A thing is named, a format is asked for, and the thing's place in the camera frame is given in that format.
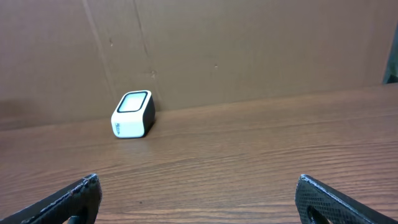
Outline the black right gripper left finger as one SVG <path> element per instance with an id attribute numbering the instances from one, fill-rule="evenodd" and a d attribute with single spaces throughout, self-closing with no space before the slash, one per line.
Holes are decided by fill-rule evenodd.
<path id="1" fill-rule="evenodd" d="M 102 199 L 97 174 L 90 174 L 4 219 L 15 224 L 94 224 Z"/>

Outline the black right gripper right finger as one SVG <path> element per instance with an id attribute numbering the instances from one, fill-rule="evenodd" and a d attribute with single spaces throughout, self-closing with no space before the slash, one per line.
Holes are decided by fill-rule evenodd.
<path id="1" fill-rule="evenodd" d="M 306 174 L 302 174 L 298 179 L 295 205 L 302 223 L 397 224 L 397 220 Z"/>

